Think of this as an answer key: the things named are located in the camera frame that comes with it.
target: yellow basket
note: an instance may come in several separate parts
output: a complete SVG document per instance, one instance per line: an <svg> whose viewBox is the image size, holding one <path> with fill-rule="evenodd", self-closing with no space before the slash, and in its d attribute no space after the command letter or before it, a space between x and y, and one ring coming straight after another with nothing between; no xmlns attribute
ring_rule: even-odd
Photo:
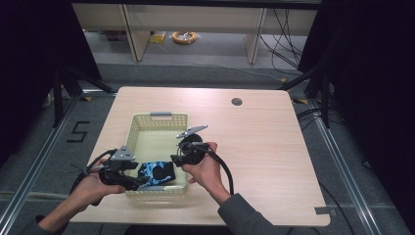
<svg viewBox="0 0 415 235"><path fill-rule="evenodd" d="M171 162L170 155L177 153L180 139L176 136L188 128L186 114L169 112L151 112L134 115L128 133L126 145L134 154L136 161ZM125 174L137 177L138 168L127 170ZM161 186L139 187L137 191L126 191L126 194L164 194L183 193L187 186L187 174L181 168L174 166L176 179Z"/></svg>

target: metal rail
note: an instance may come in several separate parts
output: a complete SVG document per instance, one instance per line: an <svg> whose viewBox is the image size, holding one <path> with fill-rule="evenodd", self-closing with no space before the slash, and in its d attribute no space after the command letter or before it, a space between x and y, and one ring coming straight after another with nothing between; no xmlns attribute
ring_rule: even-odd
<svg viewBox="0 0 415 235"><path fill-rule="evenodd" d="M30 167L27 172L21 186L15 192L13 198L9 202L8 206L3 210L0 216L0 234L7 235L10 231L13 223L15 222L19 212L21 211L25 199L27 198L28 193L36 182L40 172L43 167L46 165L46 162L54 149L58 139L62 133L62 130L66 126L69 115L73 108L76 106L79 96L73 96L69 98L69 103L64 111L64 116L60 123L54 127L51 133L48 136L45 144L37 155L36 159L33 162L33 165Z"/></svg>
<svg viewBox="0 0 415 235"><path fill-rule="evenodd" d="M310 105L312 109L318 108L315 101L313 100L310 101ZM345 184L348 195L350 196L351 201L357 210L357 214L359 215L367 234L381 235L382 232L378 223L376 222L375 216L372 213L372 210L370 210L356 181L354 180L354 177L347 166L345 158L343 157L342 152L340 151L331 130L326 128L321 118L317 119L317 126L320 129L321 135L323 136L327 147L329 148L330 154L339 171L342 181Z"/></svg>

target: sleeve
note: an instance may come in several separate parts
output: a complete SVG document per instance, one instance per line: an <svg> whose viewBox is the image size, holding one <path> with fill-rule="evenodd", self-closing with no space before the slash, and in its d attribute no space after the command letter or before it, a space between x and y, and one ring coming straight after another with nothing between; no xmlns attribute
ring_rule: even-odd
<svg viewBox="0 0 415 235"><path fill-rule="evenodd" d="M44 218L44 215L38 215L35 219L29 222L19 233L18 235L61 235L64 233L65 229L67 228L68 224L66 224L63 228L61 228L58 232L53 233L47 231L39 226L39 222Z"/></svg>
<svg viewBox="0 0 415 235"><path fill-rule="evenodd" d="M218 213L236 235L273 234L277 229L262 214L256 211L240 194L226 200Z"/></svg>

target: table hole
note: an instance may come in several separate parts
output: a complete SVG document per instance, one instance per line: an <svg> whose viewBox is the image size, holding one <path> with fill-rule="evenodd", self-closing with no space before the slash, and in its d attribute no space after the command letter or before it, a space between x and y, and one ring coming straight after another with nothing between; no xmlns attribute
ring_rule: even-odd
<svg viewBox="0 0 415 235"><path fill-rule="evenodd" d="M242 105L242 100L240 98L233 98L232 99L232 104L234 106L240 106L240 105Z"/></svg>

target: wooden table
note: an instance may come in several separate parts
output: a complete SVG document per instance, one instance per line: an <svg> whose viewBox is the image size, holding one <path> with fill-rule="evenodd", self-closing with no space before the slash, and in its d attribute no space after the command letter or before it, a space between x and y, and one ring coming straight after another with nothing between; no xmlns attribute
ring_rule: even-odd
<svg viewBox="0 0 415 235"><path fill-rule="evenodd" d="M242 105L235 106L232 99ZM98 138L90 162L125 144L134 114L186 113L189 125L218 144L240 193L274 225L325 226L328 214L290 97L285 91L122 87ZM226 173L222 180L227 186ZM218 205L198 184L186 193L165 196L111 195L74 222L222 225Z"/></svg>

